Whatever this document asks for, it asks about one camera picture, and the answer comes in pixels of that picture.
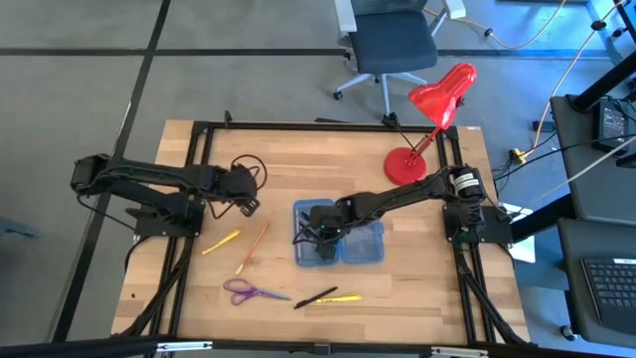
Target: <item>red desk lamp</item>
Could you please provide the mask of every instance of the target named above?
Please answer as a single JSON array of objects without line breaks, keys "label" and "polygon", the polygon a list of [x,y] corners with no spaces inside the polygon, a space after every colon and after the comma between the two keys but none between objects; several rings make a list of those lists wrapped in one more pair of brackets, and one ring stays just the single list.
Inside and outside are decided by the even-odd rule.
[{"label": "red desk lamp", "polygon": [[396,148],[385,159],[385,173],[398,185],[419,180],[426,174],[426,162],[421,153],[428,148],[440,130],[446,130],[455,117],[462,95],[475,82],[477,74],[470,64],[455,65],[437,84],[420,86],[408,94],[408,99],[435,123],[435,129],[411,148]]}]

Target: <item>wooden table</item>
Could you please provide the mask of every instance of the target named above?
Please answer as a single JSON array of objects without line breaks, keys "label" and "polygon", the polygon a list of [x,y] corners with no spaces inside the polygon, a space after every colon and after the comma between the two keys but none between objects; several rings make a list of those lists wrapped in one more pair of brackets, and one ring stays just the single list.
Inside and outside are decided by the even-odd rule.
[{"label": "wooden table", "polygon": [[[166,122],[157,163],[183,165],[192,124],[187,120]],[[458,133],[464,161],[480,169],[494,198],[480,128],[459,127]],[[421,134],[407,136],[413,142],[421,138]],[[265,162],[269,178],[258,192],[261,206],[251,218],[235,208],[220,220],[206,218],[194,245],[178,336],[466,344],[457,273],[452,248],[445,240],[441,201],[418,203],[382,217],[386,257],[381,264],[300,268],[294,261],[290,244],[293,203],[393,188],[383,172],[383,160],[397,146],[404,146],[397,133],[215,130],[211,164],[229,166],[235,157],[251,153]],[[450,145],[446,148],[452,158]],[[429,173],[439,168],[434,145],[424,157]],[[256,286],[286,294],[293,301],[256,297],[232,306],[223,283],[235,277],[249,246],[268,221],[271,226],[241,276]],[[242,231],[238,238],[209,255],[201,255],[202,250],[235,229]],[[132,255],[112,332],[132,323],[155,293],[166,242],[165,238],[151,239]],[[482,245],[480,251],[490,298],[513,329],[528,339],[510,257],[494,245]],[[334,285],[339,286],[338,293],[356,292],[364,299],[292,309],[295,302]],[[479,306],[474,297],[471,301],[478,338],[483,339]],[[171,307],[169,298],[161,332],[167,329]]]}]

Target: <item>blue plastic container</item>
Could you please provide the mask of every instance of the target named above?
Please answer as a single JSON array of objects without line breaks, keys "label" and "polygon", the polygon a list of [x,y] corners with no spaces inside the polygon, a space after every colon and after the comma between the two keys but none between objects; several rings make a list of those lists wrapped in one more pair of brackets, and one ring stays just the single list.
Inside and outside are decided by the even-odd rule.
[{"label": "blue plastic container", "polygon": [[[293,238],[300,231],[300,225],[307,222],[300,215],[309,211],[314,205],[333,205],[330,199],[298,200],[293,206]],[[383,236],[385,226],[381,222],[373,222],[367,226],[356,228],[341,239],[336,247],[336,255],[332,260],[324,260],[316,253],[316,245],[298,243],[294,245],[296,263],[303,268],[333,266],[340,258],[345,264],[363,265],[377,264],[385,259]]]},{"label": "blue plastic container", "polygon": [[381,263],[385,259],[384,234],[381,222],[352,230],[338,243],[342,261],[350,265]]}]

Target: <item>keyboard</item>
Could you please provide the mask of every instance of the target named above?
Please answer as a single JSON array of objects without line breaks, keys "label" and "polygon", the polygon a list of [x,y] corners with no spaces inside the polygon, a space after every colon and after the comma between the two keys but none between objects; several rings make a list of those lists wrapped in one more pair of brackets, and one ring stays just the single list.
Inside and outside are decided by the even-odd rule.
[{"label": "keyboard", "polygon": [[636,259],[584,259],[583,271],[600,323],[636,334]]}]

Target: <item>orange pencil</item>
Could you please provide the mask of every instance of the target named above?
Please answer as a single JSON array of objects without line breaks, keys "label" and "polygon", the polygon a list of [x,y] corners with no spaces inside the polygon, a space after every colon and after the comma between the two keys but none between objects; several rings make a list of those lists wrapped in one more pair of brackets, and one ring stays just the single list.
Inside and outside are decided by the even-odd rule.
[{"label": "orange pencil", "polygon": [[235,272],[235,274],[239,274],[242,271],[242,268],[247,264],[247,260],[249,260],[251,253],[253,253],[254,249],[256,249],[256,246],[258,246],[260,239],[265,235],[267,228],[269,228],[269,223],[267,223],[265,227],[262,228],[260,235],[258,235],[258,238],[256,238],[256,241],[251,245],[251,248],[249,248],[249,251],[247,252],[247,255],[245,256],[245,259],[243,259],[242,264],[240,264],[240,266],[237,268],[237,271]]}]

